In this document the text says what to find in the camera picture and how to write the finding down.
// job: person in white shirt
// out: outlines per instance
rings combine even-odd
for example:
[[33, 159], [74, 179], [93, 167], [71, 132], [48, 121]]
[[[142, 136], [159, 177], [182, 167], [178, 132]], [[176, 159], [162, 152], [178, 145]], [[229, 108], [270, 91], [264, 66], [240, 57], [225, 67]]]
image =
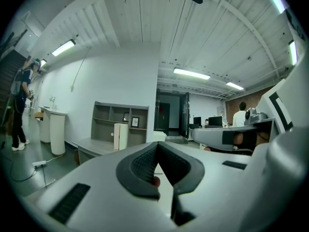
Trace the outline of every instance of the person in white shirt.
[[245, 115], [246, 115], [246, 107], [247, 104], [245, 102], [241, 102], [239, 104], [239, 110], [237, 113], [233, 116], [233, 127], [242, 127], [245, 123]]

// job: picture frame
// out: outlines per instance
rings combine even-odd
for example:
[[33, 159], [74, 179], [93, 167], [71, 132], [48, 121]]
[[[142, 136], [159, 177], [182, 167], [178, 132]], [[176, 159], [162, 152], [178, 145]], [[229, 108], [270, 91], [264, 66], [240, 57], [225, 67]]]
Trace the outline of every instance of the picture frame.
[[122, 119], [123, 122], [129, 122], [129, 112], [124, 113], [124, 118]]
[[131, 127], [138, 128], [140, 123], [139, 117], [132, 117]]

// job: person wearing headset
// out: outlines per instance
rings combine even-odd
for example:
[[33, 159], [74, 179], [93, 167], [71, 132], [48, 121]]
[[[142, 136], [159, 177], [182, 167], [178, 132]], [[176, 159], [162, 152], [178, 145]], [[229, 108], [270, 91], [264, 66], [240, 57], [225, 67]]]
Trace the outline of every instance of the person wearing headset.
[[22, 125], [22, 115], [25, 109], [26, 99], [33, 100], [33, 95], [30, 93], [28, 86], [31, 83], [33, 73], [39, 71], [41, 67], [41, 61], [36, 59], [28, 67], [23, 70], [21, 75], [20, 90], [14, 97], [14, 119], [12, 128], [12, 150], [23, 150], [25, 145], [29, 144], [29, 140], [26, 139]]

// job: black pants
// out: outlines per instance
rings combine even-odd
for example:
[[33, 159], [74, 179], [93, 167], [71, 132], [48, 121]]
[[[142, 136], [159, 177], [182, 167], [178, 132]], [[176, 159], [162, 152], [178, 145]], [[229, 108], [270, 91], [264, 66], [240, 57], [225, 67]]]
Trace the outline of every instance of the black pants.
[[13, 138], [13, 144], [12, 147], [18, 148], [19, 140], [22, 143], [26, 142], [26, 137], [23, 131], [23, 112], [25, 109], [25, 103], [26, 100], [24, 100], [20, 96], [16, 96], [14, 98], [13, 102], [13, 108], [14, 108], [14, 119], [13, 119], [13, 128], [12, 128], [12, 138]]

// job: doorway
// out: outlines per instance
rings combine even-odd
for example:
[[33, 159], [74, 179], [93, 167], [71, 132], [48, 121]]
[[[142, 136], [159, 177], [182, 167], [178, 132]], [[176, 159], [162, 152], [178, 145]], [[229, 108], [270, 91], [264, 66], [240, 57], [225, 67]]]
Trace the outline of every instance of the doorway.
[[173, 94], [157, 89], [154, 130], [168, 137], [189, 137], [189, 93]]

